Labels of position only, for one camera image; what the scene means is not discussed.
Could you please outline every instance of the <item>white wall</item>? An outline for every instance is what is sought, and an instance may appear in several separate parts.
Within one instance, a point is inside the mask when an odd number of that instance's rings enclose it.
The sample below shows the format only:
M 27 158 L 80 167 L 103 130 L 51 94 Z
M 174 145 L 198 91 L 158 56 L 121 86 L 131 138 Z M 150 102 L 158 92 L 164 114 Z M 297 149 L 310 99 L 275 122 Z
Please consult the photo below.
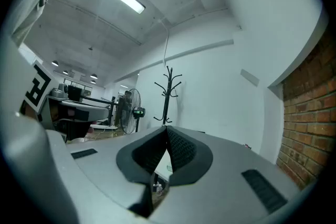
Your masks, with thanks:
M 114 93 L 114 86 L 115 84 L 113 82 L 110 82 L 105 85 L 105 92 L 103 95 L 103 98 L 106 100 L 112 100 L 112 97 L 115 96 L 113 95 Z
M 284 129 L 282 85 L 264 88 L 264 131 L 260 155 L 275 164 Z
M 94 86 L 94 87 L 92 87 L 92 92 L 91 92 L 90 98 L 95 98 L 95 99 L 101 100 L 101 97 L 104 96 L 104 93 L 105 93 L 105 88 Z M 103 107 L 107 106 L 107 104 L 98 103 L 98 102 L 94 102 L 94 101 L 90 101 L 90 100 L 86 100 L 86 99 L 83 99 L 82 103 L 96 105 L 96 106 L 103 106 Z
M 119 89 L 120 94 L 125 94 L 126 91 L 127 91 L 127 89 L 124 88 L 124 87 L 120 87 L 120 89 Z
M 183 74 L 174 82 L 177 98 L 171 98 L 168 117 L 175 126 L 203 131 L 207 134 L 247 143 L 259 153 L 263 137 L 263 95 L 240 76 L 240 66 L 234 45 L 226 45 L 169 60 L 173 75 Z M 164 97 L 154 82 L 166 87 L 167 73 L 163 65 L 140 72 L 137 90 L 146 115 L 140 129 L 160 126 Z
M 217 43 L 232 44 L 232 33 L 238 30 L 237 21 L 228 10 L 190 19 L 170 29 L 166 59 Z M 111 74 L 109 80 L 122 80 L 130 74 L 138 74 L 141 69 L 162 62 L 165 43 L 166 34 L 161 34 L 133 49 L 120 61 L 123 64 Z
M 42 64 L 43 61 L 35 54 L 31 49 L 29 49 L 26 44 L 22 43 L 18 49 L 20 54 L 27 60 L 27 62 L 32 65 L 36 60 Z
M 246 34 L 242 68 L 267 87 L 280 82 L 277 79 L 305 46 L 308 55 L 328 20 L 321 22 L 321 29 L 311 39 L 322 12 L 321 0 L 229 0 L 229 5 Z

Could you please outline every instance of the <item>black coat rack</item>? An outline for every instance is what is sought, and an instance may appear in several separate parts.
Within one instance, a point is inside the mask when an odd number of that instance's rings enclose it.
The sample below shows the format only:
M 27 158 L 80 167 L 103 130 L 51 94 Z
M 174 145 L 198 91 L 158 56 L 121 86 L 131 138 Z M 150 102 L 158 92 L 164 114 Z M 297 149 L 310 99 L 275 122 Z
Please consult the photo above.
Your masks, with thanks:
M 171 93 L 172 93 L 172 90 L 174 90 L 178 85 L 181 84 L 181 82 L 179 82 L 174 87 L 172 87 L 172 82 L 173 82 L 173 80 L 175 78 L 182 76 L 182 75 L 178 75 L 178 76 L 174 76 L 172 78 L 172 76 L 173 76 L 173 68 L 171 68 L 170 72 L 169 72 L 169 67 L 167 66 L 167 70 L 168 70 L 168 76 L 166 74 L 163 74 L 164 76 L 166 76 L 168 78 L 167 90 L 165 90 L 161 85 L 159 85 L 156 82 L 154 82 L 154 84 L 160 86 L 163 89 L 162 95 L 165 97 L 162 118 L 159 120 L 156 117 L 154 117 L 158 121 L 163 120 L 163 124 L 162 125 L 165 125 L 166 122 L 167 123 L 171 123 L 172 122 L 172 121 L 169 121 L 169 118 L 167 118 L 168 106 L 169 106 L 169 98 L 170 97 L 178 97 L 178 95 L 172 96 Z

